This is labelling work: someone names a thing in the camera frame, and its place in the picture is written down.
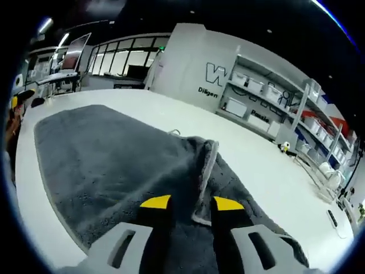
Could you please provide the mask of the person's left hand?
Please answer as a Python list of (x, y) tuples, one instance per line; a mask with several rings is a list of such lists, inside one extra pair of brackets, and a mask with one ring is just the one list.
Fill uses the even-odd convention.
[(22, 114), (21, 110), (16, 108), (15, 110), (9, 111), (9, 120), (7, 123), (7, 133), (10, 135), (14, 134), (21, 125)]

